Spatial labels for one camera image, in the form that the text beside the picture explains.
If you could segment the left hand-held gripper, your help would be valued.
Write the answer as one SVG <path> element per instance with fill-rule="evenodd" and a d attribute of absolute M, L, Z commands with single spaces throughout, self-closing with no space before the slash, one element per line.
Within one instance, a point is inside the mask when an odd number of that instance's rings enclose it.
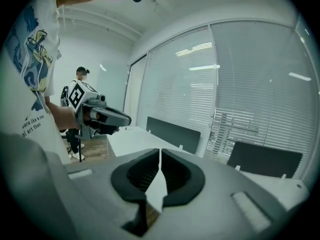
<path fill-rule="evenodd" d="M 107 106 L 105 95 L 94 90 L 88 83 L 76 81 L 68 98 L 74 109 L 75 118 L 79 124 L 79 140 L 91 140 L 96 135 L 112 135 L 118 126 L 129 126 L 131 118 L 124 112 Z M 91 122 L 84 125 L 83 110 L 90 108 Z"/>

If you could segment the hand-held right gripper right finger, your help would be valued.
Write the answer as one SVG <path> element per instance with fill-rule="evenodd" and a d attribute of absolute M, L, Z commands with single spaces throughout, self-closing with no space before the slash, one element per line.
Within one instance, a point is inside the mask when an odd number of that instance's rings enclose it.
<path fill-rule="evenodd" d="M 167 195 L 149 240 L 255 240 L 285 215 L 258 184 L 227 165 L 161 151 Z"/>

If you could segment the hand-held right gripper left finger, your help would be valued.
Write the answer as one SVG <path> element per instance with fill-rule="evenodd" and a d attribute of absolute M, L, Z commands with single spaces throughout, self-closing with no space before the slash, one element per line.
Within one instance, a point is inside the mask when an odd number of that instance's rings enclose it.
<path fill-rule="evenodd" d="M 77 240 L 160 240 L 159 214 L 146 195 L 158 164 L 158 149 L 146 149 L 65 165 Z"/>

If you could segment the person's left forearm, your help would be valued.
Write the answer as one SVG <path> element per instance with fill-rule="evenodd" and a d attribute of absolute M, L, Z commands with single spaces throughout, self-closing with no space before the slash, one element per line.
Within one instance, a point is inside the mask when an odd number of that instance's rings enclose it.
<path fill-rule="evenodd" d="M 76 120 L 74 110 L 68 106 L 57 106 L 50 101 L 49 97 L 45 98 L 45 105 L 50 110 L 54 118 L 54 122 L 59 130 L 80 129 Z"/>

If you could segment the black-framed glass door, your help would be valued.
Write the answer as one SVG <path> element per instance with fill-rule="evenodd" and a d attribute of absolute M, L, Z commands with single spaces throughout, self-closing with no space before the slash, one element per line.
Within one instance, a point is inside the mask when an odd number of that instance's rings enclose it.
<path fill-rule="evenodd" d="M 126 87 L 124 113 L 131 117 L 130 126 L 136 126 L 142 81 L 145 72 L 147 56 L 131 65 Z"/>

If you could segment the black desk divider panel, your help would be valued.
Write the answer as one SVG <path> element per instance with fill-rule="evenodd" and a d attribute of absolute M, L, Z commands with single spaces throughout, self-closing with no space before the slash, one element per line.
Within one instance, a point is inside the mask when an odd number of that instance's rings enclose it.
<path fill-rule="evenodd" d="M 169 123 L 153 117 L 147 117 L 146 130 L 154 136 L 183 150 L 195 154 L 200 142 L 201 133 L 177 124 Z"/>
<path fill-rule="evenodd" d="M 293 178 L 303 157 L 302 153 L 275 149 L 245 142 L 236 142 L 227 162 L 243 172 L 267 177 Z"/>

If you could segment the white window mullion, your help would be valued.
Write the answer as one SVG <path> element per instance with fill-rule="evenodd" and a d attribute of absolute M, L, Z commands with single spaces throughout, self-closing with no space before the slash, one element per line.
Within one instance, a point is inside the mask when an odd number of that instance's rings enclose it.
<path fill-rule="evenodd" d="M 214 36 L 213 32 L 213 26 L 211 24 L 208 25 L 210 34 L 211 34 L 211 39 L 212 39 L 212 49 L 214 52 L 214 63 L 213 63 L 213 76 L 215 79 L 215 84 L 213 87 L 213 97 L 214 99 L 212 100 L 212 108 L 211 108 L 211 128 L 210 128 L 210 135 L 208 137 L 208 141 L 211 140 L 211 134 L 213 131 L 213 125 L 215 122 L 215 115 L 216 115 L 216 107 L 217 107 L 217 101 L 218 101 L 218 86 L 219 86 L 219 68 L 220 65 L 218 63 L 218 55 L 217 55 L 217 45 L 216 45 L 216 39 Z"/>

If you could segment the person's white printed t-shirt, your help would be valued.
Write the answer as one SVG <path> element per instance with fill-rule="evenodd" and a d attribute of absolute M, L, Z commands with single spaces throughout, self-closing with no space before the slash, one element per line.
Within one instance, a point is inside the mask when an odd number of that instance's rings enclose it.
<path fill-rule="evenodd" d="M 60 24 L 56 0 L 31 0 L 0 50 L 0 132 L 31 140 L 71 162 L 45 98 L 54 94 Z"/>

